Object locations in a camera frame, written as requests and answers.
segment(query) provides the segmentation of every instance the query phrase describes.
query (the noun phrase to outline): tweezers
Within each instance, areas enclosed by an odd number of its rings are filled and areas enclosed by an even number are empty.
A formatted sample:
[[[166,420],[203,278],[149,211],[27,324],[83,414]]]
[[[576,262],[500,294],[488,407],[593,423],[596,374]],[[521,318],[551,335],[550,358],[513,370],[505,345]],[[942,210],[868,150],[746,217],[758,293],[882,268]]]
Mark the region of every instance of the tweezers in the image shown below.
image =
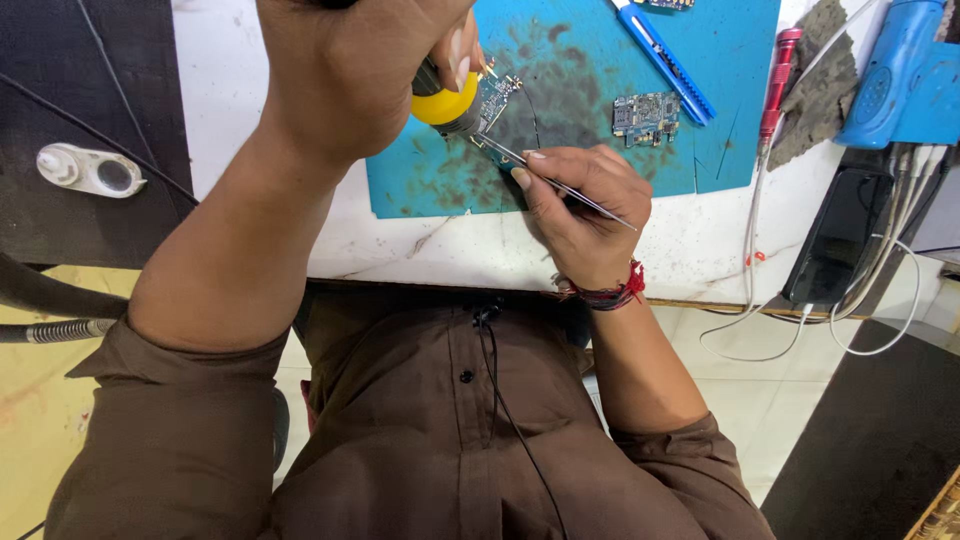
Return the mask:
[[[519,155],[517,155],[516,153],[512,152],[511,150],[508,150],[507,148],[504,148],[502,145],[500,145],[499,143],[497,143],[495,140],[489,138],[488,136],[486,136],[486,135],[481,134],[481,133],[478,132],[478,133],[473,134],[473,138],[476,139],[476,140],[478,140],[478,141],[480,141],[480,142],[482,142],[482,143],[484,143],[484,144],[489,144],[489,145],[493,148],[493,150],[496,150],[496,151],[499,152],[500,154],[503,154],[503,157],[504,157],[504,158],[506,158],[507,160],[509,160],[512,164],[516,165],[517,167],[527,168],[527,160],[525,160],[524,158],[520,157]],[[591,207],[591,208],[599,211],[600,213],[606,215],[606,216],[609,217],[610,219],[614,219],[614,220],[622,223],[623,225],[626,225],[627,227],[629,227],[629,228],[633,229],[634,231],[636,231],[636,227],[634,227],[633,225],[631,225],[631,224],[627,223],[626,221],[620,219],[619,217],[613,215],[609,210],[607,210],[607,209],[601,207],[600,205],[594,203],[593,201],[591,201],[586,195],[584,195],[584,194],[581,193],[580,191],[577,191],[576,189],[574,189],[574,188],[572,188],[572,187],[570,187],[570,186],[568,186],[568,185],[566,185],[566,184],[564,184],[564,183],[562,183],[562,182],[558,182],[558,181],[556,181],[556,180],[554,180],[554,179],[552,179],[552,178],[544,178],[544,180],[546,180],[546,182],[547,182],[548,184],[552,185],[554,188],[556,188],[556,189],[561,189],[561,190],[563,190],[563,191],[566,191],[566,192],[569,193],[572,197],[574,197],[575,199],[580,200],[580,202],[584,203],[585,205],[587,205],[587,206],[589,206],[589,207]]]

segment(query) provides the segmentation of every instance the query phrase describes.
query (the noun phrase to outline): hand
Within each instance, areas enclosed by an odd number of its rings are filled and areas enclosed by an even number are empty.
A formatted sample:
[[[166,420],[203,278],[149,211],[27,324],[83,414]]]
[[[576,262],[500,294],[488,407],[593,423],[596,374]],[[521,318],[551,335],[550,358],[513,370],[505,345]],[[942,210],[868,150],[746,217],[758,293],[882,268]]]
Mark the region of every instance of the hand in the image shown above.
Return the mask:
[[[428,54],[453,91],[464,66],[482,67],[473,0],[319,4],[257,0],[270,59],[261,126],[302,155],[350,164],[386,148],[410,115],[410,84]]]
[[[654,188],[609,146],[547,148],[524,153],[526,169],[512,171],[523,189],[557,269],[578,287],[616,288],[630,278],[630,257],[650,219]],[[633,231],[589,207],[573,211],[543,177],[577,189]]]

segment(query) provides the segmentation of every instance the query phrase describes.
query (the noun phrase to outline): yellow handle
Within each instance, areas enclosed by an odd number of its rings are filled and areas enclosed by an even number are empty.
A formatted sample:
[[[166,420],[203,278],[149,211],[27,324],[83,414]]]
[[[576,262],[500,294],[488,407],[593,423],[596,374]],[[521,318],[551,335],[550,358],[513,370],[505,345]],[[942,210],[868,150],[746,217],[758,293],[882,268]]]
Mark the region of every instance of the yellow handle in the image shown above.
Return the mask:
[[[432,96],[414,96],[410,112],[420,122],[431,126],[441,126],[452,122],[467,112],[477,95],[477,74],[470,73],[461,93],[443,89]]]

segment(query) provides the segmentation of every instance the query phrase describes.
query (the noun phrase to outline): red screwdriver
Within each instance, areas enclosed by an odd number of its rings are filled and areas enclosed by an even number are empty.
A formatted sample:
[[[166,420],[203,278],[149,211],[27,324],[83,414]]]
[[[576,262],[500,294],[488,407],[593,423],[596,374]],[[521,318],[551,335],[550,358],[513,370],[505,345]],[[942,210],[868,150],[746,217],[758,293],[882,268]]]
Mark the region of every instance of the red screwdriver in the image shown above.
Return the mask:
[[[786,86],[787,79],[790,78],[790,57],[793,56],[793,49],[797,41],[804,34],[800,28],[788,28],[777,37],[777,63],[774,65],[773,73],[770,76],[770,91],[767,92],[767,105],[763,108],[763,116],[760,119],[760,141],[757,145],[757,153],[760,159],[770,149],[770,142],[773,139],[774,131],[777,129],[777,122],[780,120],[780,99],[783,97],[783,87]]]

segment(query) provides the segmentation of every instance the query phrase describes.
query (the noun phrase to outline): blue silicone mat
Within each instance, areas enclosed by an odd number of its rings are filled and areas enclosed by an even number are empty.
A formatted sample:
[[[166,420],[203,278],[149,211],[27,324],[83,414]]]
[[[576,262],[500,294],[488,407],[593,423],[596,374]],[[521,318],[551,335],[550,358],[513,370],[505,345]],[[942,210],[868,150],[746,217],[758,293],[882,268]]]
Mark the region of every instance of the blue silicone mat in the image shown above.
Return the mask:
[[[750,184],[779,2],[698,0],[683,12],[644,6],[651,24],[717,110],[704,128],[681,114],[676,140],[627,149],[611,134],[619,95],[669,90],[607,0],[478,0],[481,42],[496,72],[524,89],[489,135],[515,150],[609,144],[658,197]],[[379,218],[521,209],[512,179],[462,139],[410,118],[367,160]]]

